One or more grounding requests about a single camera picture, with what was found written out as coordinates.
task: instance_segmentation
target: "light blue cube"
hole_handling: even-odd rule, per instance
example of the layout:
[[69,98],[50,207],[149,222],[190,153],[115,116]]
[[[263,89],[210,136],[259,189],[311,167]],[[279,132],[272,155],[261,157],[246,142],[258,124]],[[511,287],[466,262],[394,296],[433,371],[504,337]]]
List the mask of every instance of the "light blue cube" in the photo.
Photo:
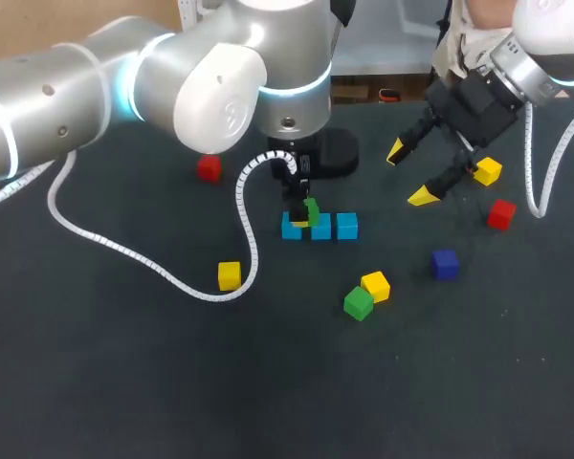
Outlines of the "light blue cube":
[[358,224],[356,213],[339,213],[336,215],[338,226],[338,240],[349,241],[357,239]]
[[289,212],[283,212],[280,233],[283,239],[289,241],[299,241],[302,238],[302,228],[295,227],[294,224],[289,221]]
[[329,213],[319,215],[319,224],[311,228],[310,237],[313,241],[329,241],[332,239],[332,218]]

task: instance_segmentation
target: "red cube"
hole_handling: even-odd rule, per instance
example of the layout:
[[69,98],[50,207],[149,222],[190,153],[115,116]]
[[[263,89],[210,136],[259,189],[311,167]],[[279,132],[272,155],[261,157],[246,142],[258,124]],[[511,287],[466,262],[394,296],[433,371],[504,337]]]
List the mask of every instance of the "red cube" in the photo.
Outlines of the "red cube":
[[216,184],[221,177],[221,160],[216,155],[204,155],[198,163],[198,177],[203,182]]
[[497,228],[498,230],[506,231],[508,227],[510,227],[510,222],[512,222],[516,211],[517,206],[498,199],[494,204],[494,208],[491,209],[487,225],[492,228]]

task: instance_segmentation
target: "blue cube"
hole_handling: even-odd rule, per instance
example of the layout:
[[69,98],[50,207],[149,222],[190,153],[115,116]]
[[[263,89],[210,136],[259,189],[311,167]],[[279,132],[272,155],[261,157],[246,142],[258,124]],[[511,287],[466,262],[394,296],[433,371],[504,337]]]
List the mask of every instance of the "blue cube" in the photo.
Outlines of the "blue cube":
[[347,241],[357,239],[358,224],[356,213],[339,213],[336,215],[338,226],[338,240]]
[[454,251],[435,251],[431,255],[431,271],[436,280],[454,280],[459,274],[459,260]]
[[289,221],[289,212],[283,212],[280,233],[285,240],[299,241],[302,238],[302,228],[295,227],[294,224]]
[[313,241],[329,241],[332,238],[332,218],[329,213],[319,215],[319,224],[311,228]]

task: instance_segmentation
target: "green cube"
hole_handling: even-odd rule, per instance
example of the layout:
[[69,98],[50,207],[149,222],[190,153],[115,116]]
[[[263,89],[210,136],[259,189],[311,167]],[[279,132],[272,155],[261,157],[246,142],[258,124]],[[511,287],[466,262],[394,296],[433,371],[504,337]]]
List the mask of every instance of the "green cube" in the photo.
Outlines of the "green cube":
[[344,299],[344,311],[359,322],[374,309],[374,298],[361,287],[355,287]]
[[308,226],[316,227],[320,221],[320,209],[315,198],[306,198],[304,205],[308,209]]

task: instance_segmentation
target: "wooden floor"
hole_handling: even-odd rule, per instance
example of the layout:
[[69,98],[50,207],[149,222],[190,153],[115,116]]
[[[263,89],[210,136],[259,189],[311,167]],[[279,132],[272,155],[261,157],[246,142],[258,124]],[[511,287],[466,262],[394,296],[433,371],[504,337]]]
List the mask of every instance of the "wooden floor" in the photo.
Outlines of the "wooden floor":
[[334,76],[332,101],[335,104],[378,102],[381,89],[400,93],[402,100],[423,100],[428,75]]

